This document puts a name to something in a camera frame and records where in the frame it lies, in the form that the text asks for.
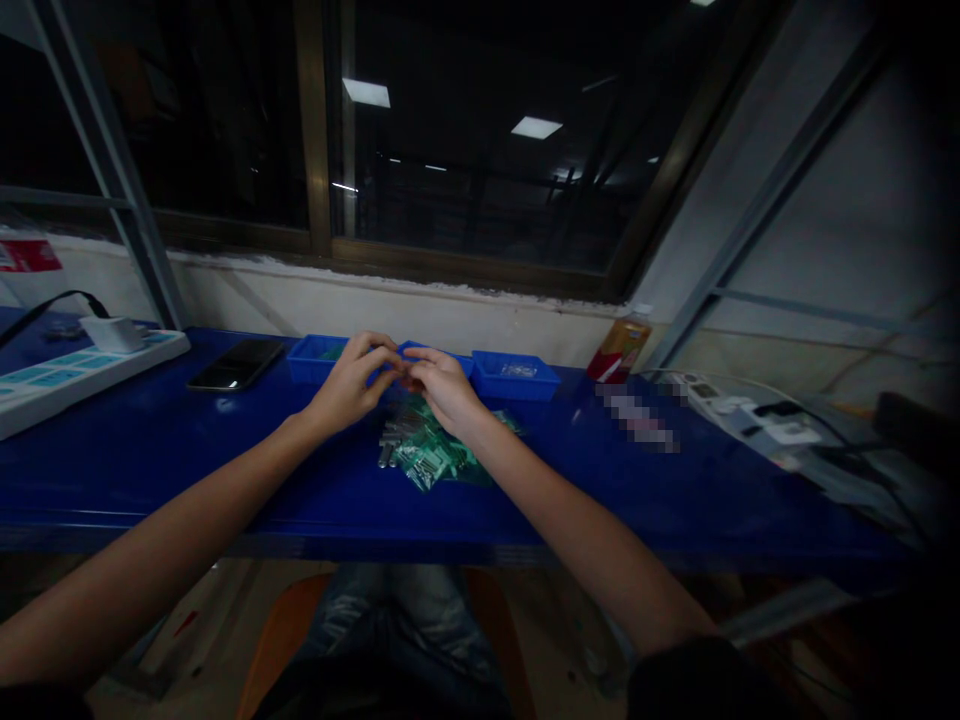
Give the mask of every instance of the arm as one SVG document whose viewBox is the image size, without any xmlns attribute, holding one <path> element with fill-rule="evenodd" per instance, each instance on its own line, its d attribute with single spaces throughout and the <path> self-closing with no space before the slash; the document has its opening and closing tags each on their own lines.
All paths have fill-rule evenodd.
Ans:
<svg viewBox="0 0 960 720">
<path fill-rule="evenodd" d="M 440 423 L 474 452 L 641 657 L 717 633 L 703 608 L 636 535 L 483 406 L 459 362 L 424 348 L 406 354 L 421 359 L 409 369 L 418 383 L 412 389 L 423 393 Z"/>
<path fill-rule="evenodd" d="M 379 346 L 369 354 L 371 345 Z M 344 348 L 302 412 L 132 528 L 0 626 L 0 686 L 94 681 L 172 608 L 303 460 L 370 410 L 401 368 L 385 335 Z"/>
</svg>

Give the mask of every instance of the metal shelf frame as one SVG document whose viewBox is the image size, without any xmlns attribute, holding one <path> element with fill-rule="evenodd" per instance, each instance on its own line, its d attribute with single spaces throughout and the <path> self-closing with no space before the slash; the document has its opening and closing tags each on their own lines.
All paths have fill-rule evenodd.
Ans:
<svg viewBox="0 0 960 720">
<path fill-rule="evenodd" d="M 26 3 L 102 196 L 0 186 L 0 203 L 107 209 L 160 325 L 190 323 L 96 52 L 69 0 Z"/>
<path fill-rule="evenodd" d="M 844 127 L 891 60 L 892 51 L 873 27 L 860 41 L 837 77 L 787 146 L 720 251 L 677 313 L 644 369 L 672 367 L 680 353 L 723 299 L 837 320 L 862 327 L 938 340 L 955 340 L 954 331 L 938 331 L 920 322 L 900 322 L 805 302 L 733 290 L 730 282 L 800 186 L 823 151 Z M 656 381 L 662 375 L 654 372 Z"/>
</svg>

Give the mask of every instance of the forearm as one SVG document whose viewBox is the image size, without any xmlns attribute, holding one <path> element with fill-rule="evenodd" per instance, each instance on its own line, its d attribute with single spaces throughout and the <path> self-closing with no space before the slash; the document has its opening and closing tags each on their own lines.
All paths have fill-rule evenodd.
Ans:
<svg viewBox="0 0 960 720">
<path fill-rule="evenodd" d="M 0 627 L 0 685 L 96 678 L 192 587 L 324 439 L 294 416 Z"/>
<path fill-rule="evenodd" d="M 716 632 L 703 608 L 629 528 L 495 418 L 479 420 L 465 440 L 641 656 Z"/>
</svg>

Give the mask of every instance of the person's left hand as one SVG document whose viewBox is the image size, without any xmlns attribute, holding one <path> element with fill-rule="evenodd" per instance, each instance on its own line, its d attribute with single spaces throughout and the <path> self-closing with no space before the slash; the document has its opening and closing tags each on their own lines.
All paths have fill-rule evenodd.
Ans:
<svg viewBox="0 0 960 720">
<path fill-rule="evenodd" d="M 384 370 L 367 387 L 370 374 L 384 364 L 393 369 Z M 301 415 L 318 437 L 329 437 L 373 410 L 390 383 L 403 372 L 404 364 L 397 354 L 397 344 L 387 335 L 369 331 L 354 335 L 343 348 L 320 392 Z"/>
</svg>

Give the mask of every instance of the window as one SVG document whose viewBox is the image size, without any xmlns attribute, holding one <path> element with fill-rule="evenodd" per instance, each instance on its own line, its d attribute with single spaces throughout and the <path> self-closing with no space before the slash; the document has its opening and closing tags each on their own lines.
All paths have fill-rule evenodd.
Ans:
<svg viewBox="0 0 960 720">
<path fill-rule="evenodd" d="M 16 99 L 16 108 L 0 112 L 0 185 L 97 195 L 80 137 L 27 21 L 0 34 L 0 87 Z"/>
<path fill-rule="evenodd" d="M 327 7 L 335 235 L 604 273 L 737 4 Z"/>
<path fill-rule="evenodd" d="M 785 3 L 80 7 L 168 242 L 618 302 Z"/>
<path fill-rule="evenodd" d="M 292 2 L 79 7 L 155 211 L 307 227 Z"/>
</svg>

